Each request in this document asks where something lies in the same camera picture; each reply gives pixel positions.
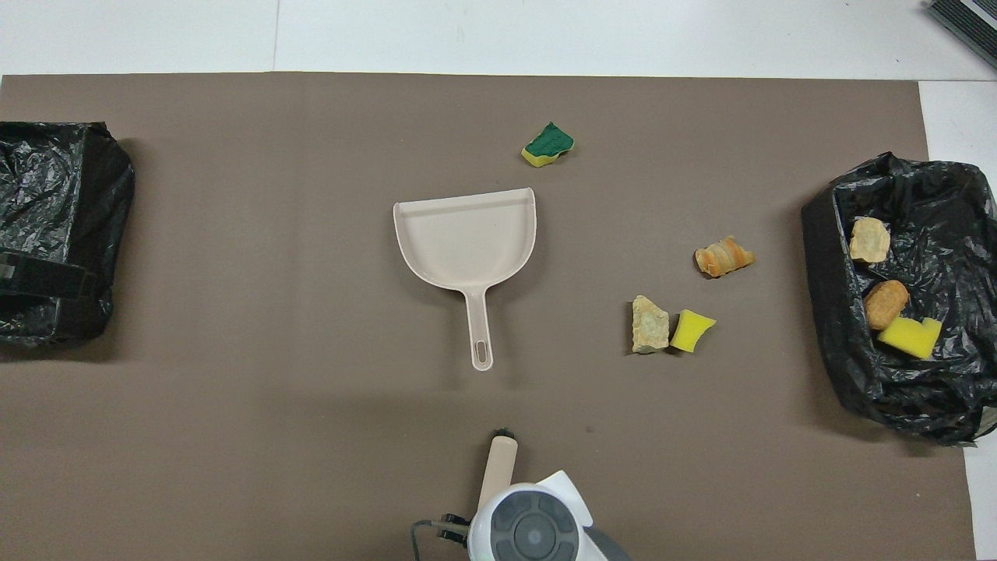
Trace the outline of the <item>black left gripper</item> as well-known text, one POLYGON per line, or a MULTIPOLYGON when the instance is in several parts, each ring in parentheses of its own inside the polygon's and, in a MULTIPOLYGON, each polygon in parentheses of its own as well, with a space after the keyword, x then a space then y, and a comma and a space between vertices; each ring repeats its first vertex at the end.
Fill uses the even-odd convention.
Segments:
POLYGON ((25 252, 1 252, 1 292, 15 297, 92 297, 95 276, 81 266, 36 258, 25 252))

